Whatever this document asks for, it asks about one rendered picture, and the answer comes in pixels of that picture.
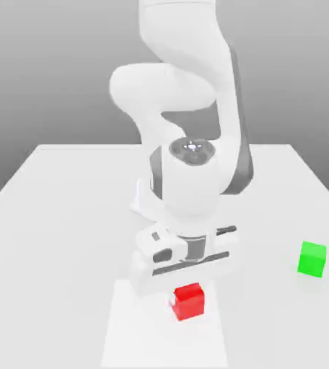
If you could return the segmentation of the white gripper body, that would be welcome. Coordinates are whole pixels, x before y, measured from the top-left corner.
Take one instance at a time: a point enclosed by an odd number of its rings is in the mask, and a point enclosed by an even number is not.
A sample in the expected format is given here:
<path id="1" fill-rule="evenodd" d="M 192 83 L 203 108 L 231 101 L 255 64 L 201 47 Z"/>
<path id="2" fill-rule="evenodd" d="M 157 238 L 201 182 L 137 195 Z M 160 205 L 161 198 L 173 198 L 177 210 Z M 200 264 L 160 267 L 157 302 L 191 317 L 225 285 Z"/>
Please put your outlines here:
<path id="1" fill-rule="evenodd" d="M 240 265 L 240 240 L 237 234 L 219 234 L 214 245 L 200 259 L 179 259 L 180 253 L 197 250 L 196 240 L 181 241 L 181 248 L 137 249 L 131 259 L 130 281 L 141 297 L 169 293 L 192 283 L 207 284 L 232 274 Z"/>

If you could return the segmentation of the small red cube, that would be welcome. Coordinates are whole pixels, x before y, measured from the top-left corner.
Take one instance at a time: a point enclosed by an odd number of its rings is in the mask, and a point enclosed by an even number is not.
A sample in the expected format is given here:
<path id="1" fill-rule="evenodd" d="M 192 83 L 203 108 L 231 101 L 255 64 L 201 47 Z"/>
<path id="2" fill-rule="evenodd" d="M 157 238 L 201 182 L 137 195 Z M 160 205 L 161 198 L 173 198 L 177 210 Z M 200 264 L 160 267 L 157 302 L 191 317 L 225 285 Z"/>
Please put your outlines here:
<path id="1" fill-rule="evenodd" d="M 204 313 L 205 295 L 199 283 L 185 285 L 174 290 L 175 302 L 171 305 L 178 321 Z"/>

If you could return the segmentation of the small green cube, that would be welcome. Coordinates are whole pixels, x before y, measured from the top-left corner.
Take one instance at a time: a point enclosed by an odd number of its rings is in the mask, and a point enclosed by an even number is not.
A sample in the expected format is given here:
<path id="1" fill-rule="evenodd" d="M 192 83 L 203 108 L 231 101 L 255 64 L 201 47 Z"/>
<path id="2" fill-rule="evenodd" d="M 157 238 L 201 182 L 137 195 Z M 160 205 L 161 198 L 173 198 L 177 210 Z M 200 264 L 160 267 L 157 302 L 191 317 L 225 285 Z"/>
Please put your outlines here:
<path id="1" fill-rule="evenodd" d="M 327 247 L 308 241 L 302 242 L 297 272 L 313 277 L 322 277 L 325 269 Z"/>

